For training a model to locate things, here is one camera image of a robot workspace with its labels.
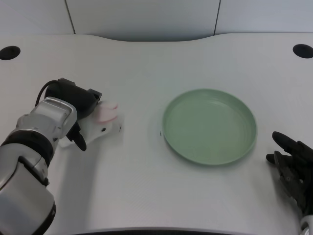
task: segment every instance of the tabletop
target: tabletop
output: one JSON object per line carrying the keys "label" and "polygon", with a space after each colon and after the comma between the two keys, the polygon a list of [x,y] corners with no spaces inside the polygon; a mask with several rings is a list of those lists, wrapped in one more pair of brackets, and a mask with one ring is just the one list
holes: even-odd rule
{"label": "tabletop", "polygon": [[[313,146],[313,46],[309,33],[225,34],[188,42],[120,42],[88,35],[0,37],[20,55],[0,61],[0,140],[31,111],[40,88],[64,77],[119,104],[121,132],[82,152],[58,147],[48,189],[57,213],[47,235],[124,228],[181,228],[228,234],[295,235],[301,214],[265,159],[280,150],[273,131]],[[258,139],[240,161],[203,166],[166,144],[167,104],[193,89],[241,99]]]}

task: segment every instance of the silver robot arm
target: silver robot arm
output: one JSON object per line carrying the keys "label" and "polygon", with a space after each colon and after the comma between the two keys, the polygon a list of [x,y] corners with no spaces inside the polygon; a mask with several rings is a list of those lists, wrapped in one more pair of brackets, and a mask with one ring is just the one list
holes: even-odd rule
{"label": "silver robot arm", "polygon": [[73,105],[47,97],[19,118],[0,147],[0,235],[42,235],[56,206],[46,189],[59,139],[77,121]]}

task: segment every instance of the green plate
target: green plate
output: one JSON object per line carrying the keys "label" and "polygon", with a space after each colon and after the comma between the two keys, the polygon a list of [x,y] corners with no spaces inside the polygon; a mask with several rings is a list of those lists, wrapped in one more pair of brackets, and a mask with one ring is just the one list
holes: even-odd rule
{"label": "green plate", "polygon": [[183,157],[220,165],[248,153],[256,141],[257,125],[250,109],[238,98],[201,89],[181,94],[168,105],[163,133]]}

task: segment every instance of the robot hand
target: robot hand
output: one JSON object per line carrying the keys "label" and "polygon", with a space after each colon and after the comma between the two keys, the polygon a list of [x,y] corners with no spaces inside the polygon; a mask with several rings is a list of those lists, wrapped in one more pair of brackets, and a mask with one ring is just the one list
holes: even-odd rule
{"label": "robot hand", "polygon": [[53,195],[46,189],[50,161],[65,136],[86,149],[77,121],[93,112],[100,97],[101,93],[59,79],[47,83],[36,107],[19,118],[0,147],[0,235],[46,232],[56,212]]}
{"label": "robot hand", "polygon": [[272,137],[291,156],[275,151],[267,154],[266,159],[275,164],[286,193],[297,201],[305,216],[301,221],[302,229],[305,229],[313,225],[313,149],[279,132],[273,132]]}

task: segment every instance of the white wall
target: white wall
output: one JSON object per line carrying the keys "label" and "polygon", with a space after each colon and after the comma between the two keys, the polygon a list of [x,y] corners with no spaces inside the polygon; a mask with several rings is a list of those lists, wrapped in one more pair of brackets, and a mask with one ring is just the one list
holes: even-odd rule
{"label": "white wall", "polygon": [[212,36],[219,0],[67,0],[78,34],[123,41]]}
{"label": "white wall", "polygon": [[221,0],[216,34],[313,32],[313,0]]}
{"label": "white wall", "polygon": [[0,0],[0,35],[72,33],[65,0]]}
{"label": "white wall", "polygon": [[[0,0],[0,35],[73,34],[66,0]],[[78,34],[183,41],[232,32],[313,32],[313,0],[67,0]]]}

